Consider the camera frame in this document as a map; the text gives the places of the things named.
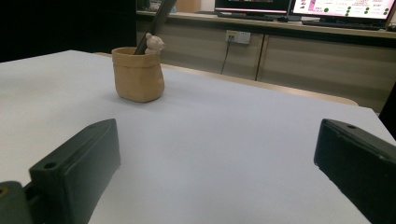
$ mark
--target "bear figurine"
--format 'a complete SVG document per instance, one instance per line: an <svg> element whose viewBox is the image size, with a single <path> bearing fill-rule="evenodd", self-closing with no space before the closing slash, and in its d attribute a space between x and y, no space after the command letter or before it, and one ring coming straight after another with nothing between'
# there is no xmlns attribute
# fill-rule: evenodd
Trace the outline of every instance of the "bear figurine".
<svg viewBox="0 0 396 224"><path fill-rule="evenodd" d="M165 48L165 43L156 35L146 33L147 46L146 54L161 54L161 50Z"/></svg>

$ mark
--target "brown paper cup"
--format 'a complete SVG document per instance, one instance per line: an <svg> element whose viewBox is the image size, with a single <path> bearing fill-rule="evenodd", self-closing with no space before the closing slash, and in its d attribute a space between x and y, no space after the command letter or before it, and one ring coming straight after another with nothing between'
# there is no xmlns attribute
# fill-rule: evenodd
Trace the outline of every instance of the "brown paper cup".
<svg viewBox="0 0 396 224"><path fill-rule="evenodd" d="M145 103L163 94L163 71L158 54L134 55L136 48L111 51L117 94L127 100Z"/></svg>

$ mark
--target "computer screen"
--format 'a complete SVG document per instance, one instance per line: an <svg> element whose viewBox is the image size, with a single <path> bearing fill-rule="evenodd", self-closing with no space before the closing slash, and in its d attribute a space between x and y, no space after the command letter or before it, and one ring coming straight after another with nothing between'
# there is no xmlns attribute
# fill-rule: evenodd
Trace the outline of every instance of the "computer screen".
<svg viewBox="0 0 396 224"><path fill-rule="evenodd" d="M290 0L216 0L215 11L286 15L289 5Z"/></svg>
<svg viewBox="0 0 396 224"><path fill-rule="evenodd" d="M386 21L395 0L291 0L290 15Z"/></svg>

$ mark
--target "cable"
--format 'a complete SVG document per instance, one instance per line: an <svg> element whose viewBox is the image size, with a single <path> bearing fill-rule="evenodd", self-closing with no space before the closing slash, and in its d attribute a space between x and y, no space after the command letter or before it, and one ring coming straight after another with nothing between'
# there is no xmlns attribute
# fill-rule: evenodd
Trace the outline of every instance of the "cable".
<svg viewBox="0 0 396 224"><path fill-rule="evenodd" d="M221 67L221 74L222 74L222 72L223 72L223 70L224 70L225 62L227 61L228 50L230 49L231 41L232 41L232 40L233 40L233 35L229 35L229 36L228 36L228 41L227 41L227 51L225 52L225 58L224 58L223 66Z"/></svg>

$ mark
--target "desk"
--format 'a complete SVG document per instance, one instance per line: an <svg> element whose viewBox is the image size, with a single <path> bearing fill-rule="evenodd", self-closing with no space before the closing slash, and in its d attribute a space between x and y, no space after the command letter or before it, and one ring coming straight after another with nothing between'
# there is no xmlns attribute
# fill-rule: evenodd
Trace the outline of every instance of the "desk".
<svg viewBox="0 0 396 224"><path fill-rule="evenodd" d="M0 63L0 181L115 118L121 168L90 223L368 223L313 163L322 119L395 141L372 109L163 69L151 103L121 99L111 59L66 51Z"/></svg>

